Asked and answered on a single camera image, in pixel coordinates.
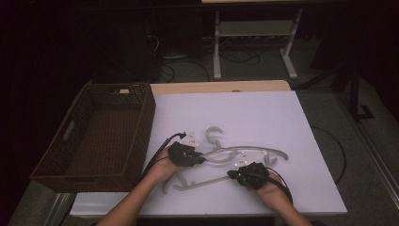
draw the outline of dark floor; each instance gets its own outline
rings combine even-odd
[[[283,79],[292,87],[298,86],[321,71],[311,69],[311,60],[319,44],[318,40],[297,40],[294,43],[291,59],[298,73],[298,79],[288,78],[279,56],[278,42],[257,48],[239,50],[222,49],[222,81],[236,80],[275,80]],[[206,82],[213,81],[212,54],[202,58],[184,57],[165,60],[160,83]],[[310,89],[299,90],[298,98],[313,129],[320,150],[333,178],[337,179],[343,170],[343,153],[325,131],[332,134],[343,146],[346,155],[346,170],[337,187],[348,209],[345,215],[310,219],[323,221],[326,225],[398,225],[398,206],[391,198],[387,187],[378,173],[378,167],[364,143],[359,126],[364,129],[377,152],[383,159],[391,175],[399,179],[399,124],[386,107],[381,104],[373,87],[360,80],[359,105],[367,105],[375,118],[356,123],[347,112],[347,92],[334,93],[329,89],[331,76]],[[56,194],[38,184],[31,184],[9,225],[43,225]],[[66,216],[62,225],[90,225],[94,220]],[[279,218],[276,225],[283,225]]]

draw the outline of table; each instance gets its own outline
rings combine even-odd
[[[184,87],[187,93],[181,94]],[[217,87],[222,92],[213,93]],[[300,103],[286,82],[154,84],[152,88],[157,108],[147,162],[166,137],[182,131],[195,131],[200,143],[197,151],[205,153],[213,145],[206,142],[203,133],[209,126],[217,125],[225,131],[220,138],[223,146],[267,146],[284,150],[290,156],[288,161],[280,158],[274,169],[288,183],[295,207],[301,213],[333,215],[346,212]],[[237,89],[247,92],[231,92]],[[180,94],[170,94],[174,90]],[[189,182],[201,182],[224,176],[228,169],[233,170],[230,165],[216,167],[204,163],[185,171],[184,176]],[[103,216],[125,195],[79,193],[71,215]],[[167,195],[158,187],[143,206],[140,216],[225,218],[273,216],[273,213],[245,188],[228,180],[188,191],[170,188]]]

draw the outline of wire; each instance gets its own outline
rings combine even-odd
[[[150,170],[150,168],[157,162],[159,161],[156,160],[156,158],[158,157],[159,153],[161,153],[166,147],[167,145],[170,143],[170,141],[175,138],[175,137],[179,137],[179,138],[183,138],[186,136],[186,133],[179,133],[179,134],[175,134],[169,138],[167,138],[165,140],[165,142],[161,145],[161,147],[159,147],[158,151],[156,151],[156,153],[153,155],[152,159],[150,160],[149,164],[147,164],[147,167],[144,169],[143,173],[141,173],[141,177],[140,177],[140,181],[144,178],[144,176],[147,174],[147,172]]]
[[[198,62],[195,62],[195,61],[189,61],[189,60],[186,60],[186,61],[173,61],[173,62],[169,62],[169,63],[167,63],[167,64],[176,64],[176,63],[191,63],[191,64],[196,64],[196,65],[202,67],[202,69],[203,69],[203,70],[205,71],[205,73],[206,73],[207,81],[208,81],[208,82],[211,81],[211,76],[209,75],[208,70],[207,70],[202,64],[200,64],[200,63],[198,63]]]
[[[345,150],[343,149],[343,145],[330,132],[328,132],[328,131],[326,131],[326,130],[324,130],[322,128],[316,127],[316,126],[311,126],[311,128],[312,129],[317,129],[319,131],[322,131],[322,132],[328,134],[330,137],[332,137],[335,140],[335,142],[338,144],[338,146],[340,146],[341,152],[343,154],[343,169],[341,170],[340,176],[334,182],[335,185],[337,185],[341,181],[341,179],[343,178],[343,175],[345,174],[345,171],[346,171],[346,153],[345,153]]]
[[[276,173],[276,174],[278,175],[278,177],[281,179],[281,181],[284,183],[284,185],[288,188],[288,185],[287,185],[287,183],[285,182],[284,178],[282,178],[282,176],[279,175],[278,172],[276,172],[274,169],[271,169],[271,168],[267,168],[267,169],[270,170],[270,171],[272,171],[272,172],[274,172],[274,173]]]
[[[254,52],[254,55],[247,51],[242,51],[242,53],[248,54],[248,58],[242,59],[238,56],[235,56],[234,54],[228,54],[228,52],[219,52],[219,55],[224,58],[225,60],[232,62],[232,63],[240,63],[240,64],[246,64],[246,65],[257,65],[261,62],[261,54],[262,53],[256,53]],[[250,60],[256,58],[256,61],[254,63],[249,63]]]
[[[156,38],[156,37],[153,36],[153,35],[148,35],[147,37],[156,40],[155,47],[153,48],[152,52],[150,51],[150,54],[151,54],[153,57],[155,57],[156,50],[159,48],[159,39]]]
[[[163,158],[160,158],[160,159],[156,160],[156,161],[153,163],[153,165],[155,165],[157,162],[159,162],[159,161],[161,161],[161,160],[164,160],[164,159],[166,159],[166,158],[169,158],[169,156],[166,156],[166,157],[163,157]]]
[[[170,69],[170,70],[171,70],[171,73],[165,72],[164,69],[162,68],[162,66],[164,66],[164,67]],[[176,73],[175,73],[175,71],[174,71],[174,69],[173,69],[172,67],[170,67],[170,66],[168,66],[168,65],[166,65],[166,64],[162,64],[162,63],[161,63],[161,67],[160,67],[159,69],[160,69],[160,71],[161,71],[161,76],[162,76],[162,78],[163,78],[167,83],[170,83],[170,82],[172,82],[172,81],[175,81],[175,75],[176,75]],[[169,79],[165,78],[165,77],[163,76],[163,74],[170,76],[170,78],[169,78]]]

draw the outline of cable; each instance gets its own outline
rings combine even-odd
[[[329,133],[328,131],[326,131],[326,130],[324,130],[324,129],[322,129],[322,128],[319,128],[319,127],[316,127],[316,126],[311,126],[311,128],[312,129],[317,129],[317,130],[319,130],[319,131],[322,131],[322,132],[324,132],[324,133],[326,133],[326,134],[328,134],[330,137],[332,137],[334,140],[335,140],[335,142],[340,146],[340,149],[341,149],[341,152],[342,152],[342,154],[343,154],[343,169],[341,170],[341,173],[340,173],[340,176],[335,180],[335,185],[337,185],[340,181],[341,181],[341,179],[343,178],[343,175],[345,174],[345,171],[346,171],[346,154],[345,154],[345,150],[343,149],[343,145],[341,144],[341,142],[337,139],[337,138],[335,138],[331,133]]]
[[[206,72],[206,76],[207,76],[208,82],[211,81],[211,76],[209,75],[208,70],[202,64],[200,64],[198,62],[195,62],[195,61],[188,61],[188,60],[186,60],[186,61],[173,61],[173,62],[169,62],[167,64],[176,64],[176,63],[192,63],[192,64],[196,64],[196,65],[202,67],[202,69],[205,70],[205,72]]]
[[[183,138],[185,136],[186,136],[186,133],[180,133],[180,134],[175,134],[175,135],[167,138],[167,140],[165,140],[165,142],[161,145],[161,147],[159,147],[158,151],[156,151],[156,153],[153,155],[152,159],[150,160],[149,164],[147,164],[147,167],[144,169],[143,173],[141,173],[140,181],[144,178],[144,176],[147,174],[147,172],[150,170],[150,168],[157,161],[159,161],[159,159],[156,160],[156,158],[158,157],[159,153],[161,153],[167,147],[167,145],[170,143],[170,141],[175,137]]]
[[[162,68],[162,66],[164,66],[164,67],[170,69],[170,70],[171,70],[171,73],[165,72],[164,69]],[[170,82],[172,82],[172,81],[175,80],[175,75],[176,75],[176,73],[175,73],[175,71],[174,71],[174,69],[173,69],[172,67],[170,67],[170,66],[168,66],[168,65],[166,65],[166,64],[161,63],[161,67],[159,67],[159,69],[160,69],[160,71],[161,71],[161,76],[162,76],[162,78],[165,79],[165,81],[166,81],[167,83],[170,83]],[[166,78],[162,75],[162,73],[165,74],[165,75],[170,76],[170,79],[166,79]]]

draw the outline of hand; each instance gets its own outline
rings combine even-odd
[[[276,173],[270,171],[269,176],[272,179],[275,179],[276,181],[281,183],[281,178]],[[273,183],[267,183],[258,190],[254,190],[251,188],[249,188],[249,190],[258,195],[264,205],[266,205],[268,208],[272,209],[275,212],[278,211],[281,206],[291,204],[287,195]]]
[[[178,167],[170,161],[168,158],[168,148],[169,147],[166,147],[161,153],[159,153],[155,164],[150,168],[144,178],[150,178],[158,184],[170,178],[178,170],[184,169],[184,167]]]

